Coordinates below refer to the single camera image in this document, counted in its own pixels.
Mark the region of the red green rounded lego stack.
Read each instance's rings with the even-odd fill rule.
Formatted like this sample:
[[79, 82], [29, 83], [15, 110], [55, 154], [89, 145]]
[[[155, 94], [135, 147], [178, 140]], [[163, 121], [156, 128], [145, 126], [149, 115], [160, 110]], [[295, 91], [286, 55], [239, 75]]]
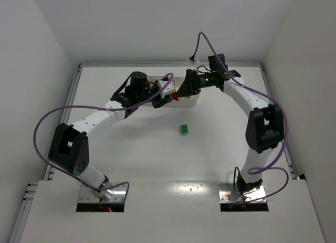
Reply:
[[171, 99], [174, 100], [174, 101], [179, 101], [179, 98], [177, 97], [176, 92], [171, 93], [171, 94], [170, 94], [170, 97], [171, 97]]

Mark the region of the green square lego brick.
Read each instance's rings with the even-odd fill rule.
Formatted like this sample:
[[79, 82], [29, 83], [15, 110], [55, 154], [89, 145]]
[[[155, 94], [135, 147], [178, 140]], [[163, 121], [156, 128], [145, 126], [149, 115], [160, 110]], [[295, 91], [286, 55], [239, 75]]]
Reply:
[[183, 124], [180, 126], [180, 133], [181, 134], [188, 134], [188, 126], [187, 124]]

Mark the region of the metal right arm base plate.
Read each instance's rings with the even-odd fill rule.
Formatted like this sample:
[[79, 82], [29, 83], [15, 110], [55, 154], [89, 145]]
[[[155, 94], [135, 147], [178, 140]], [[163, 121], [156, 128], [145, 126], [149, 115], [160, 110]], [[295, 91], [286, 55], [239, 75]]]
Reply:
[[264, 184], [261, 184], [259, 188], [253, 188], [250, 191], [240, 194], [234, 189], [233, 183], [224, 182], [218, 183], [218, 191], [219, 202], [221, 204], [267, 203]]

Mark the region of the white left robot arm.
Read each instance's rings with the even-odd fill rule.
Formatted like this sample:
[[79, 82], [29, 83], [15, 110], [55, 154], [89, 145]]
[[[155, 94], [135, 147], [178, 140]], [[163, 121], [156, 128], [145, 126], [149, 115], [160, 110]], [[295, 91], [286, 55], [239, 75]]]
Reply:
[[172, 73], [149, 82], [145, 73], [132, 72], [104, 106], [77, 122], [61, 123], [56, 127], [48, 159], [91, 189], [106, 190], [111, 184], [90, 162], [90, 143], [109, 127], [129, 117], [139, 106], [150, 102], [159, 108], [170, 102], [170, 94], [175, 91], [172, 80]]

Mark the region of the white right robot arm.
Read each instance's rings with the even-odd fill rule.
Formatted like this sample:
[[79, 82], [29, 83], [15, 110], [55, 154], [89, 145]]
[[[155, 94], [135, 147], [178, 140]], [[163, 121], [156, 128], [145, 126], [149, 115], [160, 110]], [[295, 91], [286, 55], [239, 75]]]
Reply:
[[178, 98], [200, 94], [201, 89], [215, 86], [231, 97], [248, 117], [245, 138], [249, 146], [245, 164], [234, 180], [235, 191], [243, 194], [262, 184], [262, 174], [252, 173], [266, 166], [268, 157], [284, 139], [284, 120], [280, 108], [269, 104], [245, 88], [241, 75], [228, 70], [224, 54], [209, 56], [209, 72], [188, 69], [176, 95]]

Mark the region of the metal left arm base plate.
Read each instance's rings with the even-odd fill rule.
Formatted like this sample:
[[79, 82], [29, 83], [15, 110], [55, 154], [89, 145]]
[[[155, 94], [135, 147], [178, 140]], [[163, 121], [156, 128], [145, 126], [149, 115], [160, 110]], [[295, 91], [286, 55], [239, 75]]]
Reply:
[[98, 204], [102, 201], [105, 204], [121, 204], [124, 203], [128, 191], [129, 182], [108, 182], [103, 184], [102, 191], [91, 189], [85, 184], [81, 184], [78, 203], [79, 204]]

